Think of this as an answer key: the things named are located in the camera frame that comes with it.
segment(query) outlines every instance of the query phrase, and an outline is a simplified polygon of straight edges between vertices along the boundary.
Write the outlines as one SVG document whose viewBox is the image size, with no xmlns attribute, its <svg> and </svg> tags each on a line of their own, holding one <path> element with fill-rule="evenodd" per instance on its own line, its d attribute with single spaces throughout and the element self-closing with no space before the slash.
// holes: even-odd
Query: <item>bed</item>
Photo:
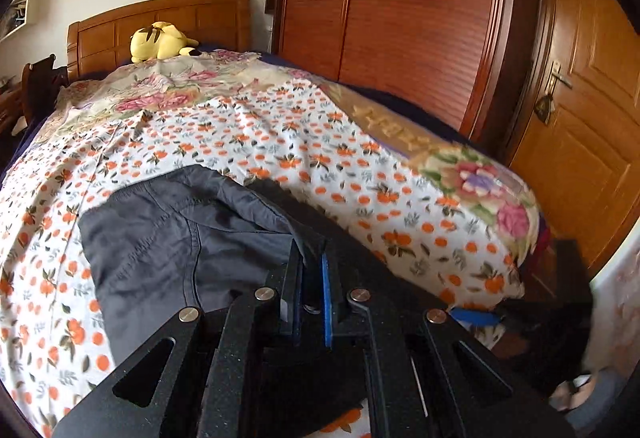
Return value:
<svg viewBox="0 0 640 438">
<path fill-rule="evenodd" d="M 444 128 L 248 52 L 248 2 L 153 0 L 69 26 L 70 84 L 52 113 L 34 106 L 41 125 L 0 189 L 0 379 L 43 436 L 114 367 L 78 218 L 178 167 L 277 181 L 449 305 L 524 294 L 518 265 L 540 235 L 526 184 Z M 224 49 L 126 64 L 133 31 L 157 20 Z M 58 84 L 24 99 L 49 100 Z M 500 335 L 474 331 L 488 346 Z M 366 415 L 365 404 L 319 436 L 365 435 Z"/>
</svg>

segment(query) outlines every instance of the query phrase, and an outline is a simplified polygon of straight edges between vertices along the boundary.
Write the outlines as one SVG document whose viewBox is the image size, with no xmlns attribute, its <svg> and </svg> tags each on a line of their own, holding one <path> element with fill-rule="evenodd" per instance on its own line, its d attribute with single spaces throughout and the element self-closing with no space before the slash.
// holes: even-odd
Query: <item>shelf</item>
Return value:
<svg viewBox="0 0 640 438">
<path fill-rule="evenodd" d="M 36 20 L 36 9 L 37 9 L 36 2 L 37 2 L 37 0 L 13 0 L 12 1 L 12 3 L 9 5 L 9 8 L 5 12 L 5 15 L 7 13 L 12 13 L 12 9 L 15 9 L 15 7 L 18 4 L 24 3 L 24 22 L 22 24 L 20 24 L 19 26 L 16 26 L 15 28 L 9 30 L 9 32 L 6 35 L 4 35 L 2 38 L 0 38 L 0 42 L 2 42 L 5 39 L 8 39 L 13 34 L 15 34 L 16 32 L 20 31 L 27 24 L 32 24 L 32 23 L 35 22 L 35 20 Z"/>
</svg>

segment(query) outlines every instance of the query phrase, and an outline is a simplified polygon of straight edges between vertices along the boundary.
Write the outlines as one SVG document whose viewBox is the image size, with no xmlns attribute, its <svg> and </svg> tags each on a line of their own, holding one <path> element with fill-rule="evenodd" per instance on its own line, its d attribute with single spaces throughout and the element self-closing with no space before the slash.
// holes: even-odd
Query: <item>wooden wardrobe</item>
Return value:
<svg viewBox="0 0 640 438">
<path fill-rule="evenodd" d="M 273 52 L 414 102 L 497 153 L 530 66 L 539 0 L 276 0 Z"/>
</svg>

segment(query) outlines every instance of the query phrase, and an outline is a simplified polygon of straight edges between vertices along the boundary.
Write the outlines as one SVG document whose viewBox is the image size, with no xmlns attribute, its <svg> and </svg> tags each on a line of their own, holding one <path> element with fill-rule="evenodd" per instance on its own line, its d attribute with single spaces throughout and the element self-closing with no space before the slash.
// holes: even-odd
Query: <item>pink flower print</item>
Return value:
<svg viewBox="0 0 640 438">
<path fill-rule="evenodd" d="M 140 109 L 148 109 L 162 102 L 162 94 L 154 93 L 149 96 L 139 96 L 138 98 L 130 98 L 116 106 L 116 111 L 139 111 Z"/>
<path fill-rule="evenodd" d="M 172 84 L 172 81 L 170 79 L 166 78 L 162 74 L 158 74 L 154 72 L 154 73 L 151 73 L 148 77 L 143 78 L 142 80 L 139 80 L 137 82 L 134 82 L 131 85 L 131 88 L 139 89 L 141 87 L 148 87 L 153 90 L 160 91 L 168 87 L 170 84 Z"/>
<path fill-rule="evenodd" d="M 442 170 L 442 184 L 455 189 L 461 198 L 481 200 L 487 196 L 499 197 L 502 189 L 495 180 L 497 171 L 492 165 L 479 165 L 461 161 Z"/>
<path fill-rule="evenodd" d="M 217 72 L 210 71 L 209 69 L 204 69 L 203 71 L 190 71 L 186 75 L 187 79 L 193 82 L 206 82 L 207 80 L 211 80 L 217 76 Z"/>
<path fill-rule="evenodd" d="M 158 109 L 172 109 L 183 106 L 191 100 L 191 97 L 186 94 L 173 94 L 171 96 L 165 96 L 158 104 Z"/>
<path fill-rule="evenodd" d="M 522 205 L 505 203 L 498 211 L 498 227 L 515 238 L 525 237 L 529 233 L 529 218 Z"/>
<path fill-rule="evenodd" d="M 90 84 L 91 82 L 88 80 L 81 80 L 79 82 L 74 82 L 71 85 L 75 90 L 84 91 L 87 87 L 89 87 Z"/>
<path fill-rule="evenodd" d="M 309 78 L 309 74 L 306 71 L 303 71 L 302 69 L 288 69 L 287 72 L 293 77 L 293 78 Z"/>
<path fill-rule="evenodd" d="M 242 60 L 244 53 L 230 52 L 228 50 L 216 50 L 215 55 L 217 58 L 224 60 L 225 62 L 236 62 Z"/>
</svg>

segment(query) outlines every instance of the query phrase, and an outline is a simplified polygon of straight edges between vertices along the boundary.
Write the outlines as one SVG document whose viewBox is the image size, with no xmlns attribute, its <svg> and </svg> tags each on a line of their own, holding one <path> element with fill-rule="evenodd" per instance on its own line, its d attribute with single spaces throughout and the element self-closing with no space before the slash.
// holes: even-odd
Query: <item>wooden chair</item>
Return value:
<svg viewBox="0 0 640 438">
<path fill-rule="evenodd" d="M 53 68 L 56 56 L 27 64 L 22 70 L 22 111 L 27 124 L 49 115 L 56 104 L 61 85 L 68 85 L 66 66 Z"/>
</svg>

